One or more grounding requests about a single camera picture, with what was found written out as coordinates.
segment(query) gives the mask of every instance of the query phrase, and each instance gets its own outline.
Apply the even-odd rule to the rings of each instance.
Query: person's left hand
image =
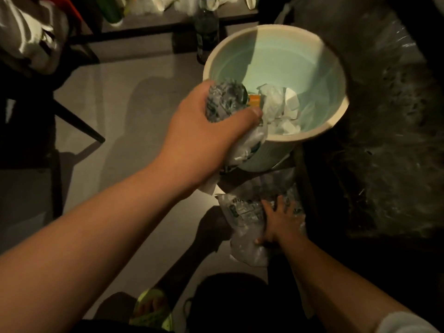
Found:
[[[180,177],[185,191],[196,189],[217,172],[231,146],[262,117],[259,107],[248,107],[219,123],[210,123],[205,105],[213,81],[197,85],[179,104],[158,156],[171,175]]]

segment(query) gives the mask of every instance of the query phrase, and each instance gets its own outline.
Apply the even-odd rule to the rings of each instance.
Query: person's right hand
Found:
[[[273,210],[269,201],[262,200],[262,205],[267,215],[267,226],[264,236],[258,238],[255,241],[256,244],[261,245],[265,242],[279,242],[281,234],[288,231],[296,231],[299,234],[299,229],[305,220],[305,215],[293,215],[296,202],[291,202],[286,208],[284,197],[280,195],[277,197],[276,211]]]

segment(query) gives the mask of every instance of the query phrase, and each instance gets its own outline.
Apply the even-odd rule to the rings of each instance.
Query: hand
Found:
[[[305,220],[305,215],[293,215],[296,202],[291,202],[288,208],[285,208],[284,197],[277,197],[276,211],[273,211],[269,201],[262,200],[265,214],[267,215],[267,226],[264,236],[258,238],[255,243],[262,245],[265,242],[279,242],[282,233],[288,231],[296,231],[299,234],[301,224]]]
[[[259,124],[262,110],[248,107],[219,123],[210,123],[205,105],[213,81],[197,85],[179,104],[158,156],[186,191],[196,189],[221,167],[231,146]]]

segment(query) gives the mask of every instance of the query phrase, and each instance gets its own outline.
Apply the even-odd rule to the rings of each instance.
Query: crumpled plastic bag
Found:
[[[225,81],[210,88],[207,99],[206,116],[209,122],[218,123],[234,113],[247,108],[248,93],[246,88],[236,81]],[[267,139],[268,126],[261,119],[259,125],[244,135],[228,152],[220,174],[233,169],[250,159]],[[212,195],[219,176],[207,180],[199,190]]]
[[[269,201],[274,208],[277,196],[283,195],[287,206],[292,201],[296,202],[294,215],[304,214],[294,181],[293,168],[278,170],[251,179],[229,194],[216,195],[225,218],[234,230],[231,255],[238,261],[250,266],[268,266],[276,249],[254,243],[265,229],[265,212],[261,200]]]

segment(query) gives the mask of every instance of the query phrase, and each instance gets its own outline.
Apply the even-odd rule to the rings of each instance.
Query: tiled floor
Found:
[[[85,66],[73,73],[55,97],[103,134],[106,142],[89,155],[88,150],[82,153],[93,140],[57,120],[56,146],[61,152],[67,194],[65,212],[154,159],[171,115],[180,100],[201,81],[202,72],[195,53],[189,53]],[[137,297],[152,287],[190,247],[199,221],[216,204],[213,197],[197,191],[175,206],[86,318],[92,318],[99,304],[116,292]],[[178,333],[185,331],[183,304],[206,276],[239,271],[266,280],[265,268],[235,262],[229,251],[229,242],[224,241],[193,274],[173,311]]]

